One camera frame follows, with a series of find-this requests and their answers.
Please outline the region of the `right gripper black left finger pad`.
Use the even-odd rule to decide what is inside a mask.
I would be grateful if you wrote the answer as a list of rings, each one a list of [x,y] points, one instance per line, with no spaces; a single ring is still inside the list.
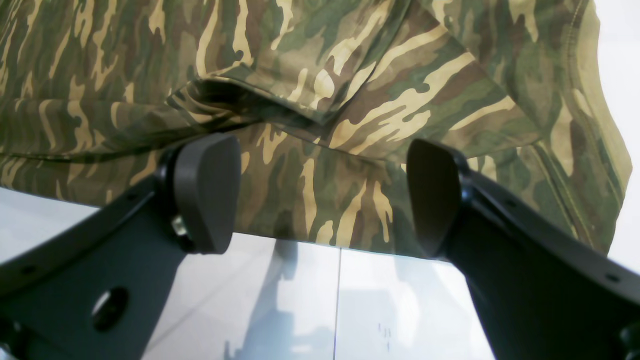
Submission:
[[[187,255],[222,255],[241,149],[213,133],[80,223],[1,265],[3,360],[140,360]]]

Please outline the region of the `right gripper black right finger pad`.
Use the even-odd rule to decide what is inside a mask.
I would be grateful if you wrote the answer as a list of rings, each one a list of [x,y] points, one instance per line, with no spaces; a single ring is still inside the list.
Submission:
[[[417,241],[466,280],[497,360],[637,360],[638,274],[427,140],[407,151]]]

